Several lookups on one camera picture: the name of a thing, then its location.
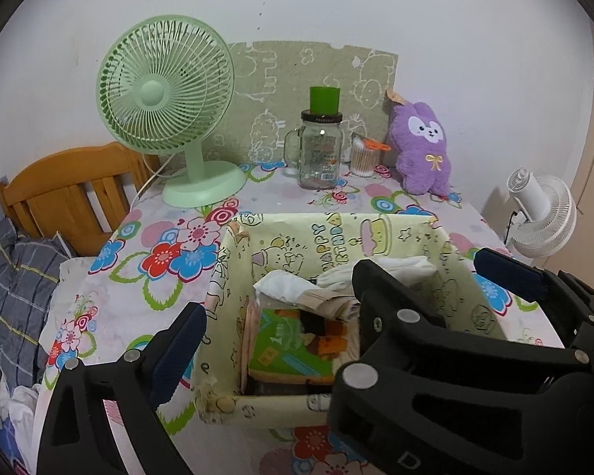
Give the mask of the grey plaid pillow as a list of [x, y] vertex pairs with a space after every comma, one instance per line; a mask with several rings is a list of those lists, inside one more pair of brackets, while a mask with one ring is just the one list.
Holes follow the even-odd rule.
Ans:
[[59, 235], [33, 238], [0, 222], [0, 367], [10, 390], [42, 379], [48, 355], [39, 338], [69, 254]]

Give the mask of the white plastic bag pack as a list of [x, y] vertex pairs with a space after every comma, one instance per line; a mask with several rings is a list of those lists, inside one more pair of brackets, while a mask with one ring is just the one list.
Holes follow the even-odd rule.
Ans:
[[334, 292], [349, 291], [353, 280], [359, 278], [392, 278], [405, 286], [413, 286], [430, 279], [437, 272], [438, 268], [425, 255], [372, 256], [331, 268], [319, 275], [315, 284], [320, 289]]

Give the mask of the floral tablecloth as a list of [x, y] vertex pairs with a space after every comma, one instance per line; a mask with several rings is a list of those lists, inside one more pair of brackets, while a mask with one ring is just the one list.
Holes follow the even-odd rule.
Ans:
[[[395, 171], [378, 166], [371, 177], [343, 173], [330, 190], [298, 186], [279, 163], [246, 165], [247, 182], [232, 198], [202, 208], [167, 206], [149, 191], [101, 248], [42, 335], [49, 357], [36, 407], [43, 422], [66, 361], [107, 363], [144, 348], [189, 302], [205, 304], [227, 225], [244, 215], [376, 213], [427, 216], [443, 228], [472, 265], [491, 310], [519, 343], [559, 346], [541, 308], [476, 274], [482, 248], [501, 250], [500, 238], [458, 193], [413, 196]], [[262, 428], [209, 425], [200, 418], [192, 384], [194, 360], [172, 399], [158, 411], [165, 430], [197, 474], [370, 474], [373, 466], [342, 443], [326, 424]]]

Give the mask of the green cartoon cardboard panel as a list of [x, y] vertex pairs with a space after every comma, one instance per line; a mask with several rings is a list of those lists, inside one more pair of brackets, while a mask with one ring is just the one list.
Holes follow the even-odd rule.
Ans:
[[323, 42], [233, 43], [235, 92], [227, 113], [202, 142], [207, 160], [262, 164], [283, 159], [285, 134], [301, 124], [314, 86], [340, 90], [342, 150], [354, 134], [384, 141], [385, 91], [398, 56], [369, 47]]

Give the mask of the white clip fan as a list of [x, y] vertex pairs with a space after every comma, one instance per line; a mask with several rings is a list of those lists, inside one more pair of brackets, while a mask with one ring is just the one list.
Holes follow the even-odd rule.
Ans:
[[527, 168], [512, 172], [506, 188], [518, 207], [508, 226], [508, 244], [531, 260], [558, 253], [570, 241], [576, 226], [576, 205], [570, 188], [556, 176], [536, 176]]

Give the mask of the brown paper napkin stack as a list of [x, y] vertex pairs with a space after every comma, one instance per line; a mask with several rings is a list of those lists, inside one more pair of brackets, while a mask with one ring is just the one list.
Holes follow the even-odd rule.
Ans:
[[341, 322], [351, 322], [359, 315], [360, 302], [353, 295], [321, 289], [283, 270], [270, 271], [253, 289], [262, 309], [299, 310]]

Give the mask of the purple plush bunny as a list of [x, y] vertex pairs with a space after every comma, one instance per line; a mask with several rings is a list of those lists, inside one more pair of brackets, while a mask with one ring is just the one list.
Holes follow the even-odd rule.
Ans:
[[390, 101], [388, 134], [398, 150], [395, 167], [403, 190], [446, 198], [452, 165], [446, 135], [432, 108], [424, 102]]

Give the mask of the cotton swab container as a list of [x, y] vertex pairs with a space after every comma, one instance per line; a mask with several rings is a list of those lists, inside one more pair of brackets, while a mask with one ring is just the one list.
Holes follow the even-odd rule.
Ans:
[[392, 147], [384, 142], [354, 134], [350, 155], [351, 173], [359, 177], [371, 177], [377, 165], [380, 164], [383, 154], [391, 149]]

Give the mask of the green desk fan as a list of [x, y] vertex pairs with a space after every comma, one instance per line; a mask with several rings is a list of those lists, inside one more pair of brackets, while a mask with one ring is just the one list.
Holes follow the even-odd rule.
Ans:
[[181, 153], [185, 168], [166, 180], [165, 204], [212, 205], [238, 193], [246, 175], [232, 162], [207, 161], [202, 142], [235, 92], [232, 54], [209, 25], [182, 15], [146, 19], [124, 32], [98, 70], [96, 101], [110, 134], [150, 156]]

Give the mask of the yellow cartoon fabric storage box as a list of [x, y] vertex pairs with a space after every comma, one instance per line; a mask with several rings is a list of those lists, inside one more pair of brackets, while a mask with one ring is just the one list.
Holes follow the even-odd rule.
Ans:
[[209, 425], [262, 428], [324, 424], [330, 385], [266, 384], [248, 375], [248, 359], [265, 310], [253, 285], [270, 271], [315, 280], [351, 260], [425, 255], [438, 272], [412, 289], [452, 330], [502, 339], [504, 331], [471, 263], [427, 216], [376, 213], [244, 215], [230, 221], [205, 307], [208, 325], [194, 359], [197, 413]]

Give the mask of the glass mason jar mug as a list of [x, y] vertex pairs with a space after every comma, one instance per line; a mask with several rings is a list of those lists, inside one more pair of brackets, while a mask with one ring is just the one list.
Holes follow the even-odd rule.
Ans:
[[306, 190], [333, 189], [341, 164], [342, 115], [301, 112], [301, 126], [284, 137], [283, 159]]

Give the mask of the white crumpled bedding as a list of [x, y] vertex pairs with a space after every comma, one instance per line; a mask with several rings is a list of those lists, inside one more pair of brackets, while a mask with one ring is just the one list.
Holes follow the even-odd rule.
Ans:
[[23, 464], [33, 452], [33, 426], [36, 405], [42, 386], [7, 387], [6, 375], [0, 367], [0, 447], [8, 458]]

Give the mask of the green plastic cup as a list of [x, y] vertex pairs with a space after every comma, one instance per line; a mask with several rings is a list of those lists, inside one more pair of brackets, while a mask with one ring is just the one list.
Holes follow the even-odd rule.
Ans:
[[309, 110], [316, 116], [333, 116], [339, 113], [340, 89], [338, 87], [313, 86], [309, 92]]

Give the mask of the green tissue pack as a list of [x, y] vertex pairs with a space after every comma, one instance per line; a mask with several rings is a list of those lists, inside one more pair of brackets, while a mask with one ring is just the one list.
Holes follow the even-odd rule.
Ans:
[[299, 310], [261, 314], [247, 375], [266, 384], [330, 385], [337, 370], [359, 356], [359, 323]]

